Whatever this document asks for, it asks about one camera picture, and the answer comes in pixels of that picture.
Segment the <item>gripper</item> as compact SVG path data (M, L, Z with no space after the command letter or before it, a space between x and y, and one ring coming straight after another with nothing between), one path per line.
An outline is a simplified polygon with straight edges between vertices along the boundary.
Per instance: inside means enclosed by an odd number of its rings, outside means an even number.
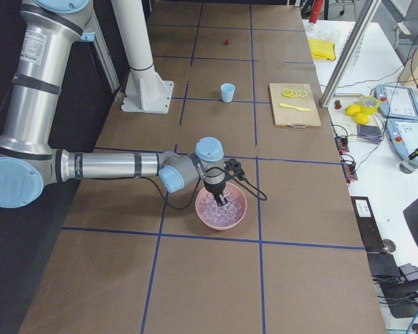
M218 207L228 203L228 200L223 194L226 187L225 178L226 174L224 169L220 167L209 168L205 177L203 178L205 189L214 196Z

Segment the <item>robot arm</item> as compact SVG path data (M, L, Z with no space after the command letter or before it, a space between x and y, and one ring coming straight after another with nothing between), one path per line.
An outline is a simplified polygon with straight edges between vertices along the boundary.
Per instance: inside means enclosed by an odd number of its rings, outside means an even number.
M213 137L200 139L184 157L52 149L48 139L71 46L100 27L91 1L23 1L21 15L26 32L0 135L0 207L28 205L56 182L155 176L171 193L203 183L219 206L226 204L224 151Z

